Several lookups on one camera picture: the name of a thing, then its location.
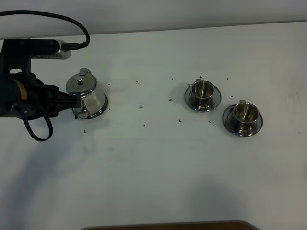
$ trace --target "metal lid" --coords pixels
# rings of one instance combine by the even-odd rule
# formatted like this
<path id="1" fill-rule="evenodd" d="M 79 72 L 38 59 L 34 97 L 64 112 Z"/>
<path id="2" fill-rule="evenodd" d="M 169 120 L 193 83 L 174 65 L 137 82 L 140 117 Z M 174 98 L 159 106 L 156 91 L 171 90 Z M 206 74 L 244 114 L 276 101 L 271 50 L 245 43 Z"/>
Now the metal lid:
<path id="1" fill-rule="evenodd" d="M 80 73 L 68 79 L 66 91 L 71 95 L 83 96 L 93 91 L 96 83 L 96 78 L 92 75 L 90 70 L 81 68 Z"/>

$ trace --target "brown wooden edge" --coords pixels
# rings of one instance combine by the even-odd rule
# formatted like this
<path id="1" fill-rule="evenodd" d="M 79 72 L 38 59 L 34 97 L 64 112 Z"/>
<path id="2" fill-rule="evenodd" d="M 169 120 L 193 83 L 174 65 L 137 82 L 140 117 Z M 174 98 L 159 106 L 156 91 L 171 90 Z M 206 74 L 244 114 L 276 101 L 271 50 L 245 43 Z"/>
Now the brown wooden edge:
<path id="1" fill-rule="evenodd" d="M 243 221 L 89 227 L 82 230 L 259 230 Z"/>

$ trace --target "black cable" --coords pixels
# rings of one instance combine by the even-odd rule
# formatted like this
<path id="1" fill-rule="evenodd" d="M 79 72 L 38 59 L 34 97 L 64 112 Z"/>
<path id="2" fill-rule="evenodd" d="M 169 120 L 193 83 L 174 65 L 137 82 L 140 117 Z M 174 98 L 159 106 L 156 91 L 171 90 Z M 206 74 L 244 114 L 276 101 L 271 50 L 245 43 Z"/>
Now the black cable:
<path id="1" fill-rule="evenodd" d="M 43 118 L 45 119 L 46 123 L 47 123 L 47 126 L 48 126 L 48 129 L 49 129 L 49 135 L 47 138 L 45 139 L 42 139 L 42 138 L 39 138 L 34 132 L 33 130 L 31 129 L 31 126 L 29 124 L 29 121 L 28 121 L 28 118 L 27 116 L 24 114 L 24 111 L 22 111 L 19 107 L 16 107 L 15 110 L 17 110 L 23 121 L 24 121 L 24 125 L 25 125 L 25 128 L 28 130 L 28 133 L 30 134 L 30 136 L 34 139 L 34 140 L 37 140 L 37 141 L 45 141 L 45 140 L 48 140 L 52 134 L 53 134 L 53 127 L 52 127 L 52 123 L 50 121 L 50 118 L 49 116 L 47 115 L 47 113 L 45 112 L 45 110 L 43 109 L 42 105 L 40 104 L 40 102 L 36 102 L 36 108 L 39 110 L 39 112 L 42 114 Z"/>
<path id="2" fill-rule="evenodd" d="M 48 13 L 48 12 L 42 12 L 42 11 L 0 11 L 0 16 L 6 16 L 6 15 L 15 15 L 15 14 L 30 14 L 30 15 L 39 15 L 39 16 L 45 16 L 45 17 L 50 17 L 50 18 L 57 18 L 57 19 L 61 19 L 64 21 L 68 21 L 72 24 L 75 24 L 76 26 L 78 26 L 80 29 L 82 29 L 82 31 L 84 32 L 85 36 L 86 36 L 86 41 L 83 43 L 63 43 L 62 44 L 62 49 L 63 50 L 77 50 L 77 49 L 82 49 L 88 46 L 88 44 L 90 43 L 90 35 L 87 32 L 86 28 L 79 22 L 77 22 L 76 20 L 63 16 L 63 15 L 59 15 L 59 14 L 54 14 L 54 13 Z"/>

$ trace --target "metal saucer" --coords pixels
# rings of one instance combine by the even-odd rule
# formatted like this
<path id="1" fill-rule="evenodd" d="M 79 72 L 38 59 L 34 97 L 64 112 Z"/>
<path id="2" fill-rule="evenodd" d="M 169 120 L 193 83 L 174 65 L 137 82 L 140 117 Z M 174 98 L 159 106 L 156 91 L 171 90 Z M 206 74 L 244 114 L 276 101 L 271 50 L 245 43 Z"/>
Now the metal saucer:
<path id="1" fill-rule="evenodd" d="M 212 99 L 206 104 L 197 104 L 191 101 L 191 88 L 192 88 L 192 85 L 190 85 L 187 88 L 184 94 L 185 101 L 188 107 L 190 107 L 191 109 L 197 112 L 208 112 L 218 107 L 219 104 L 221 103 L 221 100 L 222 100 L 221 92 L 216 86 L 214 86 L 214 93 L 212 95 Z"/>
<path id="2" fill-rule="evenodd" d="M 233 135 L 239 136 L 239 137 L 250 137 L 255 135 L 256 133 L 258 133 L 263 125 L 263 119 L 261 114 L 259 113 L 258 117 L 257 117 L 257 123 L 256 126 L 253 127 L 250 130 L 238 130 L 237 128 L 233 127 L 233 125 L 231 124 L 231 118 L 232 118 L 232 111 L 234 109 L 234 107 L 236 106 L 236 104 L 233 104 L 231 106 L 229 106 L 228 108 L 225 109 L 224 113 L 223 113 L 223 124 L 225 126 L 225 128 L 232 133 Z"/>

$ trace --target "white wall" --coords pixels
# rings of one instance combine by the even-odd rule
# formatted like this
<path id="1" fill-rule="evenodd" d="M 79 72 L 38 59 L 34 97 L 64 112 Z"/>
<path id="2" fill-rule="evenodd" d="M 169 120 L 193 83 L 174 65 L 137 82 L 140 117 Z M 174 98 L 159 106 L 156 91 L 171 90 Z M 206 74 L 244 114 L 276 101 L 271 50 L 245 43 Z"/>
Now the white wall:
<path id="1" fill-rule="evenodd" d="M 63 14 L 92 34 L 307 19 L 306 0 L 2 0 L 5 10 Z M 0 18 L 0 38 L 81 33 L 56 19 Z"/>

